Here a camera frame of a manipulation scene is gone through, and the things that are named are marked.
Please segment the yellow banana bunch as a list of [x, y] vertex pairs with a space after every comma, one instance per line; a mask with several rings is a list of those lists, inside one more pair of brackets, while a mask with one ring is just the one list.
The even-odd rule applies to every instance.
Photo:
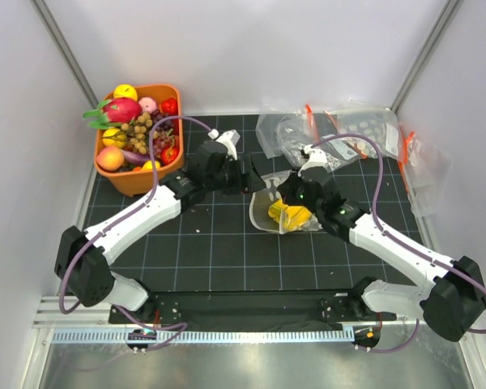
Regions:
[[281, 199], [269, 206], [268, 216], [277, 223], [281, 234], [321, 229], [321, 225], [307, 208], [284, 204]]

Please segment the clear polka dot zip bag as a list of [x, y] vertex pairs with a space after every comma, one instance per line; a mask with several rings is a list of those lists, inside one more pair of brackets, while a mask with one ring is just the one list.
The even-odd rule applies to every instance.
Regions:
[[317, 218], [306, 208], [283, 203], [278, 186], [289, 174], [285, 170], [262, 176], [266, 186], [252, 195], [249, 204], [250, 222], [258, 230], [281, 235], [322, 230]]

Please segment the brown longan cluster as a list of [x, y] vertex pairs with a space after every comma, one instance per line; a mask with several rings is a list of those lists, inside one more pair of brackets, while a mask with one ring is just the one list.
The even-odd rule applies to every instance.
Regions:
[[144, 112], [130, 123], [123, 123], [121, 131], [126, 135], [126, 149], [146, 155], [149, 153], [151, 140], [149, 130], [153, 126], [151, 115]]

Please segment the orange red peach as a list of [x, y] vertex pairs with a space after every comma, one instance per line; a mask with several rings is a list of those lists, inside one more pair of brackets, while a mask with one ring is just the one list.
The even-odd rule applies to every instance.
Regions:
[[116, 146], [105, 147], [96, 156], [96, 164], [108, 172], [119, 169], [124, 162], [125, 157], [122, 150]]

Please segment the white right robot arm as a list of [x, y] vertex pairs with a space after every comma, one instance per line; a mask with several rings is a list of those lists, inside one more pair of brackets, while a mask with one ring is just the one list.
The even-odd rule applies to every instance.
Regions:
[[357, 202], [344, 199], [321, 167], [293, 171], [278, 192], [288, 206], [307, 208], [323, 230], [375, 255], [403, 273], [411, 285], [367, 280], [355, 288], [348, 309], [369, 320], [388, 312], [424, 321], [437, 335], [459, 341], [486, 311], [486, 288], [479, 265], [439, 254], [394, 230]]

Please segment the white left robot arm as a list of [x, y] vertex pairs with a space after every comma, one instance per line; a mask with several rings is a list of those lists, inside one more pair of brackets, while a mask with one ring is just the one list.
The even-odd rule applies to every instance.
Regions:
[[156, 297], [111, 265], [142, 236], [203, 202], [207, 194], [247, 195], [265, 186], [250, 154], [233, 156], [222, 143], [206, 141], [185, 168], [166, 174], [137, 202], [85, 231], [71, 226], [62, 233], [54, 267], [60, 294], [71, 292], [85, 307], [107, 302], [137, 324], [149, 323], [159, 308]]

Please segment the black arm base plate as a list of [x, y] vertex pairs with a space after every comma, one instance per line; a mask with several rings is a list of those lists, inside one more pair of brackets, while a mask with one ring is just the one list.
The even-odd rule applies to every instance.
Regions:
[[190, 329], [256, 331], [304, 323], [394, 321], [396, 315], [374, 313], [349, 289], [160, 292], [131, 313], [145, 323], [170, 325], [184, 321]]

